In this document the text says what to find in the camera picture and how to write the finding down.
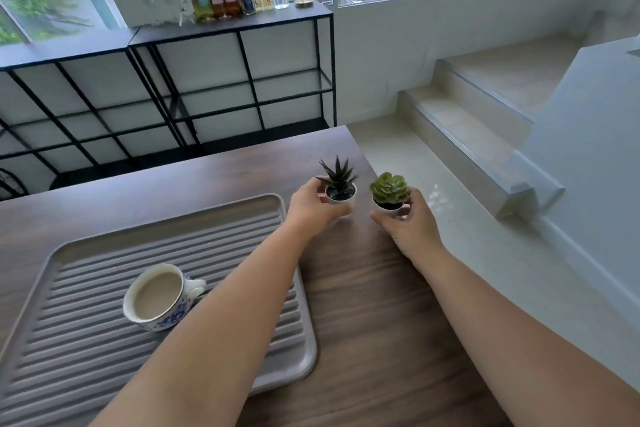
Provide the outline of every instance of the tray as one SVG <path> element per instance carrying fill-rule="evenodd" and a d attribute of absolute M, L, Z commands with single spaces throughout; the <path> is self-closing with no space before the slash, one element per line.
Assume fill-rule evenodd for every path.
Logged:
<path fill-rule="evenodd" d="M 282 198 L 266 194 L 61 246 L 0 356 L 0 425 L 89 424 L 168 334 L 124 318 L 122 298 L 135 277 L 169 262 L 211 290 L 284 217 Z M 296 268 L 252 394 L 306 376 L 316 354 Z"/>

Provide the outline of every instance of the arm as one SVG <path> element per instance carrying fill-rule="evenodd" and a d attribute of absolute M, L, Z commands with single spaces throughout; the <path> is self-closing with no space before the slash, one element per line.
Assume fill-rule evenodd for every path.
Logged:
<path fill-rule="evenodd" d="M 640 394 L 449 253 L 410 188 L 406 220 L 373 213 L 427 280 L 474 365 L 518 427 L 638 426 Z"/>
<path fill-rule="evenodd" d="M 233 427 L 260 370 L 307 242 L 347 204 L 321 203 L 313 178 L 284 224 L 165 338 L 92 427 Z"/>

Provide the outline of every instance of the stair nosing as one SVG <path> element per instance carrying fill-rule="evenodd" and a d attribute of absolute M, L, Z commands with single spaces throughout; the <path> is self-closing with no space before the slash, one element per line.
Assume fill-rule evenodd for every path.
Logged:
<path fill-rule="evenodd" d="M 472 86 L 477 91 L 482 92 L 489 98 L 494 99 L 498 103 L 504 105 L 510 111 L 515 112 L 518 116 L 523 118 L 527 123 L 532 125 L 536 124 L 536 116 L 533 115 L 531 112 L 517 106 L 515 103 L 513 103 L 510 99 L 506 98 L 504 95 L 501 95 L 498 92 L 489 90 L 488 88 L 485 88 L 482 84 L 475 82 L 471 76 L 467 75 L 458 66 L 448 61 L 448 59 L 443 58 L 443 59 L 439 59 L 439 61 L 441 61 L 453 75 L 460 78 L 466 84 Z"/>
<path fill-rule="evenodd" d="M 421 105 L 419 105 L 420 102 L 418 102 L 415 99 L 415 97 L 410 93 L 410 91 L 405 90 L 404 92 L 411 98 L 413 107 L 423 117 L 425 117 L 430 124 L 432 124 L 448 140 L 450 140 L 453 143 L 453 145 L 459 148 L 478 169 L 480 169 L 482 172 L 484 172 L 484 174 L 489 176 L 491 180 L 495 182 L 506 194 L 508 194 L 509 196 L 514 196 L 516 194 L 520 194 L 521 192 L 526 192 L 528 190 L 533 189 L 525 180 L 521 180 L 520 182 L 515 183 L 513 185 L 509 185 L 508 183 L 506 183 L 505 179 L 502 176 L 500 176 L 500 174 L 493 171 L 493 169 L 489 165 L 487 165 L 487 162 L 483 158 L 481 158 L 475 152 L 473 152 L 470 148 L 468 148 L 468 146 L 462 140 L 460 140 L 457 135 L 452 133 L 452 131 L 450 131 L 446 126 L 444 126 L 442 122 L 438 120 L 436 115 L 432 114 L 431 112 L 428 111 L 428 109 L 423 108 Z"/>

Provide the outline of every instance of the potted plant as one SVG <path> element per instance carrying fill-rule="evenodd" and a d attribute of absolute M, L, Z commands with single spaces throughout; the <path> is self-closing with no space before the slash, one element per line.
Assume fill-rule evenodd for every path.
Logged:
<path fill-rule="evenodd" d="M 328 177 L 319 177 L 318 179 L 326 185 L 326 197 L 331 204 L 351 203 L 355 200 L 358 188 L 355 185 L 357 176 L 353 174 L 353 166 L 349 167 L 349 159 L 344 161 L 344 165 L 340 164 L 340 159 L 335 156 L 335 169 L 324 164 L 321 160 L 326 175 Z"/>
<path fill-rule="evenodd" d="M 402 176 L 392 176 L 385 172 L 371 183 L 373 207 L 376 211 L 388 216 L 396 216 L 402 205 L 409 200 L 406 182 Z"/>

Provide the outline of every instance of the wooden table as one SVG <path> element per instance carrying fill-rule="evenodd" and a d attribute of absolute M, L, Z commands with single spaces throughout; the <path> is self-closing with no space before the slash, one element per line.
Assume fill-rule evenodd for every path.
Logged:
<path fill-rule="evenodd" d="M 368 216 L 374 173 L 346 127 L 0 203 L 0 340 L 59 245 L 265 192 L 288 203 L 349 158 L 356 211 L 300 261 L 319 347 L 300 382 L 247 400 L 240 426 L 510 425 L 426 282 Z"/>

